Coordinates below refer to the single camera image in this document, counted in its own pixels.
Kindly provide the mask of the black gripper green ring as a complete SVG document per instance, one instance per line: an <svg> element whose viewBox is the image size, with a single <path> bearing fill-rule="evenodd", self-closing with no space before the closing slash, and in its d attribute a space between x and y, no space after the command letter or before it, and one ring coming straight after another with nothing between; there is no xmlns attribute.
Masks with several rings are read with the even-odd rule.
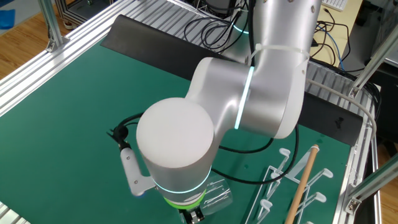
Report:
<svg viewBox="0 0 398 224"><path fill-rule="evenodd" d="M191 191L187 193L165 192L164 200L173 208L179 210L191 210L200 205L205 194L206 190ZM179 211L179 215L184 224L197 224L205 218L201 211L192 211L190 214L186 211Z"/></svg>

